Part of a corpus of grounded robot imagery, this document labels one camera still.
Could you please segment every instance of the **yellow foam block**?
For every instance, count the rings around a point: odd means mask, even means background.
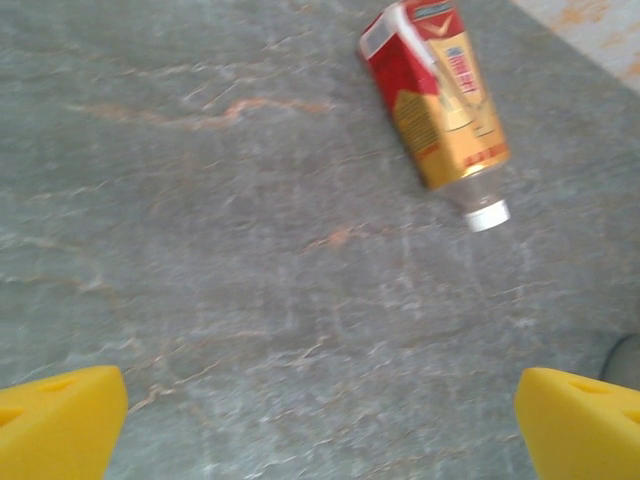
[[[0,390],[0,479],[102,478],[126,414],[116,367]]]
[[[541,480],[640,479],[640,392],[532,368],[515,409]]]

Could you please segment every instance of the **marble floor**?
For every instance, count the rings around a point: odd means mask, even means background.
[[[118,365],[107,473],[533,480],[524,368],[640,329],[640,98],[460,2],[513,219],[426,192],[355,56],[388,0],[8,0],[0,386]]]

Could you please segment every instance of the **red label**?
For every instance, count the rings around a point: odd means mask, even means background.
[[[464,32],[464,24],[453,2],[442,0],[407,0],[407,16],[424,40],[450,38]]]
[[[438,85],[431,72],[409,53],[405,44],[394,35],[370,60],[376,83],[389,110],[402,90],[437,95]]]

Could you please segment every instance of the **plastic bottle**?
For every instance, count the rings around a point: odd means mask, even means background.
[[[474,232],[509,220],[500,195],[509,147],[453,2],[392,4],[359,50],[426,185]]]

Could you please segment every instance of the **floor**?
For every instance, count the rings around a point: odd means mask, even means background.
[[[535,478],[530,366],[640,329],[640,98],[461,2],[514,218],[420,185],[354,51],[388,0],[9,0],[0,385],[121,367],[108,480]]]

